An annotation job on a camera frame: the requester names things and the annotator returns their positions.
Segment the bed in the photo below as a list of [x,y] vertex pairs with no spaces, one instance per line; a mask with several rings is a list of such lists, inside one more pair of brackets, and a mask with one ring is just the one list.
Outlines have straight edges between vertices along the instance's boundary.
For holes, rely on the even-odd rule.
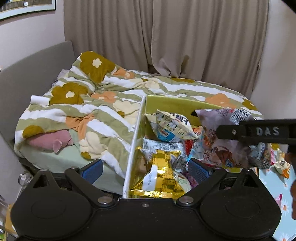
[[[62,69],[69,72],[51,88]],[[98,158],[102,176],[94,185],[122,193],[128,154],[144,95],[163,95],[241,108],[262,114],[242,94],[214,84],[166,78],[126,70],[87,51],[74,59],[67,41],[33,54],[0,72],[3,98],[0,131],[18,156],[37,168],[63,172]],[[49,98],[49,106],[30,104],[31,95]],[[37,134],[69,130],[74,145],[57,154],[36,149],[26,140]]]

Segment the light green bed sheet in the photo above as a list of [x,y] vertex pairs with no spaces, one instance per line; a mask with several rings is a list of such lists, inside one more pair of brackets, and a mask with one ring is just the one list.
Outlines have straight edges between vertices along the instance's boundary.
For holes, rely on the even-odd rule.
[[[63,148],[59,154],[38,150],[27,144],[22,145],[20,152],[39,169],[46,168],[53,173],[64,172],[71,166],[84,167],[90,162],[85,160],[75,145]],[[122,194],[124,179],[104,163],[103,174],[94,182],[94,186],[108,192]]]

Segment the gray headboard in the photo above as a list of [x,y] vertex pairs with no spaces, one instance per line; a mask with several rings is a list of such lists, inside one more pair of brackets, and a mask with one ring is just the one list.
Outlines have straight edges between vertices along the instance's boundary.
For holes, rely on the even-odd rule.
[[31,95],[43,95],[62,69],[75,61],[71,41],[32,54],[0,72],[0,133],[10,143]]

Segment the white paper roll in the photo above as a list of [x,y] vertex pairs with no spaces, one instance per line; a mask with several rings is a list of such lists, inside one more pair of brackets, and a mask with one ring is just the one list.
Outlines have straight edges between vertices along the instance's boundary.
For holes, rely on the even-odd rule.
[[32,95],[31,96],[31,104],[41,104],[41,105],[49,105],[49,98]]

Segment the white flower center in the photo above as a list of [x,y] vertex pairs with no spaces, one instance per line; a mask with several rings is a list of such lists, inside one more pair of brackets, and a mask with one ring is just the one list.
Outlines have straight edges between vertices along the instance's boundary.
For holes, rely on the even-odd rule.
[[75,93],[72,91],[68,91],[68,93],[66,94],[66,98],[72,98],[74,97]]
[[101,64],[102,64],[102,61],[100,61],[99,58],[96,58],[93,60],[93,66],[95,66],[96,68],[99,68]]

